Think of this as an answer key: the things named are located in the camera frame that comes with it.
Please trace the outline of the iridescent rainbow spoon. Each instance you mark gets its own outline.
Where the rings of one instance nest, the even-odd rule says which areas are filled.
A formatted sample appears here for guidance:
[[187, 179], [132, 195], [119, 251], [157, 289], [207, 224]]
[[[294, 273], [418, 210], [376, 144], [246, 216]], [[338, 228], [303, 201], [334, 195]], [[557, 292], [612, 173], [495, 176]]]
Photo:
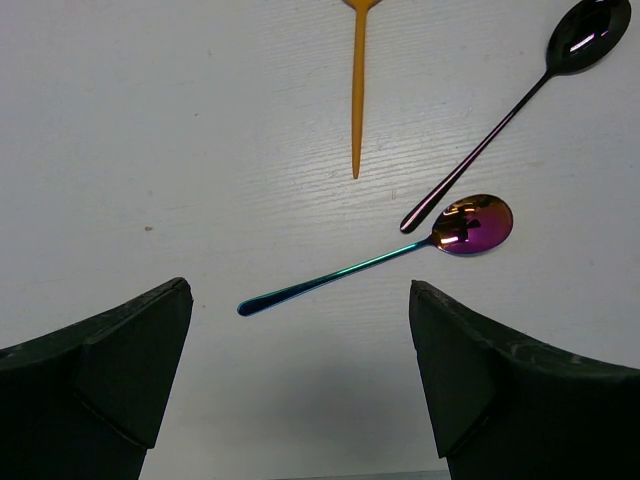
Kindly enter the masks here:
[[491, 194], [467, 196], [450, 204], [434, 221], [428, 237], [350, 267], [241, 302], [237, 313], [248, 317], [323, 285], [425, 247], [454, 256], [477, 256], [504, 243], [514, 227], [509, 205]]

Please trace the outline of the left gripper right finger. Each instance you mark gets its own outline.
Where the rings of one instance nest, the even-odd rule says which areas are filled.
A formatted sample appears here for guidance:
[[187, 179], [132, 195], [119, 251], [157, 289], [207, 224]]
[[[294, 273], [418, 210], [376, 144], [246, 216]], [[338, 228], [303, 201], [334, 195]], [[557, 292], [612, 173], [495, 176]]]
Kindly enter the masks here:
[[639, 372], [544, 343], [424, 281], [409, 324], [454, 479], [635, 479]]

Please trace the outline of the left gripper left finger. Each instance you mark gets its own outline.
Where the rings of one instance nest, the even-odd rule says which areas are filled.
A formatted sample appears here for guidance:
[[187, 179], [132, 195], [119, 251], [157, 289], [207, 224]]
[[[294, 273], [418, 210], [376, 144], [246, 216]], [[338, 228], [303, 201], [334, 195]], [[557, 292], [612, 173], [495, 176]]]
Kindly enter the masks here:
[[193, 297], [177, 277], [1, 351], [4, 479], [137, 479], [159, 435]]

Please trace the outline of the black spoon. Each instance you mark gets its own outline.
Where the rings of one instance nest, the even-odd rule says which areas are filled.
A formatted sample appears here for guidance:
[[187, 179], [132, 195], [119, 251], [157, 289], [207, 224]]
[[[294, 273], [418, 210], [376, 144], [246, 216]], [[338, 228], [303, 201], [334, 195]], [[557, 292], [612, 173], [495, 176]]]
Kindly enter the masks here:
[[545, 72], [480, 143], [401, 220], [409, 234], [423, 222], [463, 173], [549, 80], [582, 73], [601, 62], [621, 41], [632, 18], [628, 0], [582, 0], [558, 22], [545, 51]]

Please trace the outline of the orange spoon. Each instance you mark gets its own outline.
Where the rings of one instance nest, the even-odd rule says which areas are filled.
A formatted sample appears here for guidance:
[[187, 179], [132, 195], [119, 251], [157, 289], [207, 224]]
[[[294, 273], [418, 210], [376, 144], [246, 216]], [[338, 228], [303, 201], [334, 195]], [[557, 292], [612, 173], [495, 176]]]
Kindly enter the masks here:
[[361, 165], [363, 137], [364, 95], [365, 95], [365, 48], [366, 25], [369, 10], [376, 1], [346, 1], [355, 11], [354, 54], [352, 69], [352, 108], [351, 108], [351, 150], [352, 176], [358, 179]]

